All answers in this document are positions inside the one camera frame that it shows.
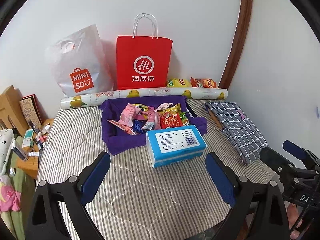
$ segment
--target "blue gripper pad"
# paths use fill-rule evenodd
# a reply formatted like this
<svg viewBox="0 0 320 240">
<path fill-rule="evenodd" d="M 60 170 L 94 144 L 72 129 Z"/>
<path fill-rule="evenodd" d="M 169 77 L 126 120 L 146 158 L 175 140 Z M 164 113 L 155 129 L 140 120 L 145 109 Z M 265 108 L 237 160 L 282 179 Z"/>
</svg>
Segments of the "blue gripper pad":
<svg viewBox="0 0 320 240">
<path fill-rule="evenodd" d="M 234 187 L 210 153 L 205 158 L 205 166 L 223 201 L 233 207 L 236 204 L 236 199 L 234 198 Z"/>
<path fill-rule="evenodd" d="M 286 152 L 292 154 L 294 157 L 301 161 L 304 160 L 307 156 L 304 149 L 300 148 L 299 146 L 295 145 L 294 143 L 288 140 L 284 141 L 282 147 Z"/>
<path fill-rule="evenodd" d="M 105 175 L 107 174 L 110 168 L 110 156 L 108 153 L 104 152 L 103 157 L 100 161 L 96 164 L 93 171 L 90 173 L 84 184 L 82 185 L 82 197 L 81 203 L 85 206 L 87 203 L 90 203 L 94 196 L 96 195 Z"/>
</svg>

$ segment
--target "barcode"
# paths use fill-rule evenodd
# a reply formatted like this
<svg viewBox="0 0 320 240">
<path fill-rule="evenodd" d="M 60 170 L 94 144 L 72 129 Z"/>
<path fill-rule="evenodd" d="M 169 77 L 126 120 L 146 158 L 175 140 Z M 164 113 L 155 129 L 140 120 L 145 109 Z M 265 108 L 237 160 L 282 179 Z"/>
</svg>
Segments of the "barcode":
<svg viewBox="0 0 320 240">
<path fill-rule="evenodd" d="M 194 137 L 186 138 L 186 143 L 188 144 L 188 146 L 197 144 Z"/>
</svg>

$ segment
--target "purple cloth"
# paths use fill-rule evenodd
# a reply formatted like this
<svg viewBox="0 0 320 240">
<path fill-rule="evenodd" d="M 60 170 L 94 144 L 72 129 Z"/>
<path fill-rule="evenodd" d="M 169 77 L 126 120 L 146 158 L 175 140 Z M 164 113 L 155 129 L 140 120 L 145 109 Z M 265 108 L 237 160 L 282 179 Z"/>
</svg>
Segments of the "purple cloth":
<svg viewBox="0 0 320 240">
<path fill-rule="evenodd" d="M 146 135 L 129 135 L 120 128 L 109 123 L 107 120 L 118 121 L 121 112 L 127 104 L 143 104 L 146 106 L 154 106 L 157 108 L 162 103 L 173 103 L 174 105 L 180 103 L 181 111 L 186 112 L 186 97 L 184 96 L 156 96 L 156 97 L 136 97 L 136 98 L 117 98 L 109 99 L 99 106 L 102 110 L 102 140 L 106 143 L 109 152 L 112 155 L 117 155 L 125 150 L 146 145 Z M 201 135 L 207 133 L 207 120 L 204 117 L 190 117 L 186 113 L 190 124 L 194 124 Z"/>
</svg>

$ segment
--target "wooden headboard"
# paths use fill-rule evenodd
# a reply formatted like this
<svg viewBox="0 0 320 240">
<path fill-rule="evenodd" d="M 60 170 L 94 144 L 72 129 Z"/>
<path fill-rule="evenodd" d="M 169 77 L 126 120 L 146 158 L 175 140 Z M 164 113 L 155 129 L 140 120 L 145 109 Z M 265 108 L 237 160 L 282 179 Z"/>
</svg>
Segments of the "wooden headboard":
<svg viewBox="0 0 320 240">
<path fill-rule="evenodd" d="M 21 111 L 20 100 L 21 98 L 13 86 L 8 87 L 0 95 L 0 129 L 16 128 L 23 137 L 29 126 Z"/>
</svg>

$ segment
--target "checkered cloth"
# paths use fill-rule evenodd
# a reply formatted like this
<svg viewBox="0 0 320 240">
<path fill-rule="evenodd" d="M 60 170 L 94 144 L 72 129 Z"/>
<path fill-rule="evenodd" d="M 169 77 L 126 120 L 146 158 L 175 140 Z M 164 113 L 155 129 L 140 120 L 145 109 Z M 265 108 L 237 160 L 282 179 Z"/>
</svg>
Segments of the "checkered cloth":
<svg viewBox="0 0 320 240">
<path fill-rule="evenodd" d="M 242 162 L 249 164 L 258 159 L 261 149 L 268 143 L 241 108 L 235 102 L 214 102 L 207 106 L 221 122 L 222 132 L 236 148 Z"/>
</svg>

